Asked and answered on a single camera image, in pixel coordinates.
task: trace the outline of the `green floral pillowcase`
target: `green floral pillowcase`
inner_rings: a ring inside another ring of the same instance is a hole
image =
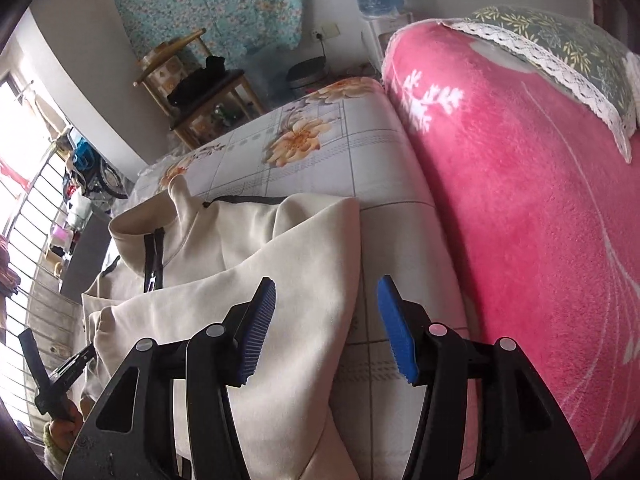
[[[630,162],[636,106],[625,45],[585,20],[522,7],[487,7],[448,26],[493,41],[547,72],[609,126]]]

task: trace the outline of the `hooded sweatshirt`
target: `hooded sweatshirt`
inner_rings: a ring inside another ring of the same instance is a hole
[[[257,370],[229,389],[249,474],[356,479],[328,398],[358,288],[357,200],[303,193],[203,205],[178,176],[110,231],[121,259],[82,298],[97,351],[83,395],[97,398],[139,339],[189,339],[269,276],[276,308]],[[190,458],[184,381],[174,382],[174,427],[177,452]]]

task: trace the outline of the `curtain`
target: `curtain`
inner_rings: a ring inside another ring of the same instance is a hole
[[[204,27],[203,40],[237,66],[267,46],[302,38],[303,0],[114,0],[138,59],[158,44]]]

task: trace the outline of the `orange flower print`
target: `orange flower print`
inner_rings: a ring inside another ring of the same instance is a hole
[[[328,132],[331,125],[322,119],[300,119],[271,146],[272,155],[267,162],[279,168],[290,162],[302,160],[309,153],[320,149],[318,135]]]
[[[164,172],[164,175],[160,179],[160,189],[166,189],[169,186],[169,182],[171,182],[174,176],[182,175],[186,173],[188,169],[188,164],[186,166],[181,166],[180,162],[170,166],[169,169]]]
[[[380,84],[369,77],[350,77],[309,94],[306,102],[324,101],[325,104],[329,105],[337,103],[344,98],[364,97],[367,94],[381,90]]]
[[[194,160],[209,156],[213,152],[221,152],[224,147],[225,145],[220,143],[212,146],[203,146],[169,166],[160,179],[160,189],[166,189],[174,176],[185,174]]]

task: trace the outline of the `metal railing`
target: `metal railing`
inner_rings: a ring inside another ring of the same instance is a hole
[[[6,299],[6,346],[0,345],[0,397],[9,414],[37,436],[42,435],[47,418],[33,403],[36,386],[17,336],[29,326],[45,368],[54,370],[72,354],[80,315],[79,305],[58,293],[54,262],[47,259],[49,234],[55,225],[63,226],[66,219],[64,173],[65,162],[52,144],[3,232],[9,241],[9,265],[21,282],[18,293]]]

